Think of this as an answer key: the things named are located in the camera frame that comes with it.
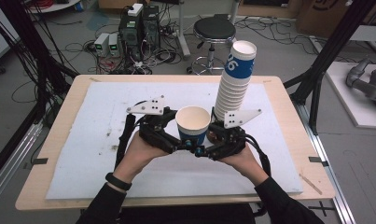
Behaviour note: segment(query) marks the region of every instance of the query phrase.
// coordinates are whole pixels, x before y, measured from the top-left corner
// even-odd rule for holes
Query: person's left hand
[[[166,155],[167,152],[151,146],[139,136],[138,132],[135,132],[123,160],[115,169],[114,177],[131,183],[153,159]]]

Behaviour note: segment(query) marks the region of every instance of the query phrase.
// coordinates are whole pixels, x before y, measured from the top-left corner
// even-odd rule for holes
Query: black sleeve
[[[255,190],[274,224],[324,223],[313,211],[291,199],[271,177],[258,185]]]
[[[125,193],[112,189],[105,183],[88,209],[80,216],[77,224],[116,223],[125,197]]]

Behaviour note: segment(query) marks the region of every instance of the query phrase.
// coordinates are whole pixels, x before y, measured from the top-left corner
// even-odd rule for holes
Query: tabletop
[[[48,158],[46,164],[35,165],[29,174],[21,194],[16,201],[19,210],[86,208],[91,200],[47,200],[46,195],[52,180],[55,166],[77,112],[92,82],[219,82],[220,76],[110,76],[80,75],[75,78],[63,106],[49,131],[38,158]],[[252,76],[252,83],[262,83],[268,94],[272,109],[284,135],[290,155],[299,173],[303,192],[291,195],[296,200],[331,199],[335,191],[321,162],[310,162],[317,157],[301,120],[289,99],[283,83],[278,77]],[[123,206],[151,206],[208,203],[258,202],[254,195],[189,196],[172,198],[130,198]]]

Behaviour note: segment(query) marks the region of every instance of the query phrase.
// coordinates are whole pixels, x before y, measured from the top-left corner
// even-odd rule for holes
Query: stool
[[[196,75],[201,75],[204,72],[213,74],[213,70],[223,70],[225,64],[220,59],[214,57],[215,44],[230,43],[236,34],[234,25],[227,19],[214,16],[196,21],[193,33],[202,41],[197,46],[198,49],[202,47],[204,42],[210,43],[211,47],[208,49],[208,55],[206,57],[199,57],[193,61],[191,66],[188,67],[187,72],[189,74],[194,72]],[[221,63],[222,67],[214,67],[214,61]]]

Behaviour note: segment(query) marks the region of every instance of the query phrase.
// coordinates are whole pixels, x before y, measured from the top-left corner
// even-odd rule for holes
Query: human arm
[[[167,154],[159,148],[150,146],[135,133],[113,176],[130,184],[153,159]],[[116,223],[125,197],[125,190],[105,183],[77,223]]]
[[[272,223],[323,223],[314,212],[291,199],[258,164],[248,146],[240,153],[220,160],[247,177],[266,206]]]

